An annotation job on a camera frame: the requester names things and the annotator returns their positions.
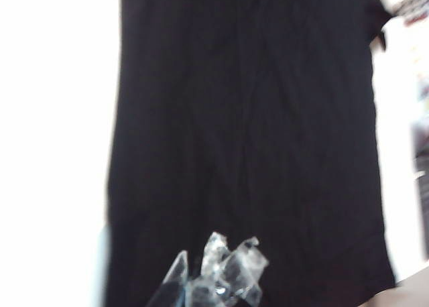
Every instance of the blurry background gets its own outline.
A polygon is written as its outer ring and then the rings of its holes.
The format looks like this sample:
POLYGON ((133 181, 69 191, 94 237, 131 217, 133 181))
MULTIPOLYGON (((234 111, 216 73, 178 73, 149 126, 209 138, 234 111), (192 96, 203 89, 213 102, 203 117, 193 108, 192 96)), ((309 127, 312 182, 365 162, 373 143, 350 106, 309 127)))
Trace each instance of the blurry background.
MULTIPOLYGON (((98 306, 119 0, 0 0, 0 29, 0 306, 98 306)), ((386 239, 402 280, 428 260, 429 24, 398 18, 385 31, 373 81, 386 239)))

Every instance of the black shirt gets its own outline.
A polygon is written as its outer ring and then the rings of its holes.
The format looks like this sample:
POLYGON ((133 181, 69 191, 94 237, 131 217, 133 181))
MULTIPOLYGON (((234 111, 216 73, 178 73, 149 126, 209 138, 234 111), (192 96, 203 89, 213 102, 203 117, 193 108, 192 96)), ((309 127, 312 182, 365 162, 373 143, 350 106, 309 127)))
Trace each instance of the black shirt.
POLYGON ((105 307, 144 306, 182 249, 256 236, 261 306, 394 286, 375 138, 379 0, 122 0, 105 307))

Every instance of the t-shirt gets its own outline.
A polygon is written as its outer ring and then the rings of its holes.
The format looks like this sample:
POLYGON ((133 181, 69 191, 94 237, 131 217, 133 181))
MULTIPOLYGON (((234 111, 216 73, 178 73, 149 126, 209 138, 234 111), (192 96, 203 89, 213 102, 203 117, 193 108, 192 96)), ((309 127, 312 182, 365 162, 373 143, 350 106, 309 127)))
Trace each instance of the t-shirt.
POLYGON ((380 0, 121 0, 105 307, 141 307, 179 251, 256 236, 261 307, 395 286, 369 43, 380 0))

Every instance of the white background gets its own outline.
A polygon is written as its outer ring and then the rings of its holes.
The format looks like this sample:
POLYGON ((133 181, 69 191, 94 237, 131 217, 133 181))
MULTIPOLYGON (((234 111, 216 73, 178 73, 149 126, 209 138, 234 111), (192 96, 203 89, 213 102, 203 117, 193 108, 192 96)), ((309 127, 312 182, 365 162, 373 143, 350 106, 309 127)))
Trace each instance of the white background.
MULTIPOLYGON (((391 24, 396 39, 376 53, 374 83, 400 280, 425 261, 404 95, 412 75, 398 62, 406 34, 391 24)), ((0 0, 0 30, 0 306, 98 306, 119 0, 0 0)))

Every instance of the short sleeve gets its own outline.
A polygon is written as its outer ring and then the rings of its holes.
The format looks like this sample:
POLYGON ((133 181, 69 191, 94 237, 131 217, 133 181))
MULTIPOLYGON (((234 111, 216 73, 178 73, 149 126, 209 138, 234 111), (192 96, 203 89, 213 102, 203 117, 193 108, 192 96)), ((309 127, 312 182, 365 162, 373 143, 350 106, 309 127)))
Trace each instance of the short sleeve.
POLYGON ((367 39, 372 41, 383 29, 383 26, 393 17, 381 0, 365 0, 365 26, 367 39))

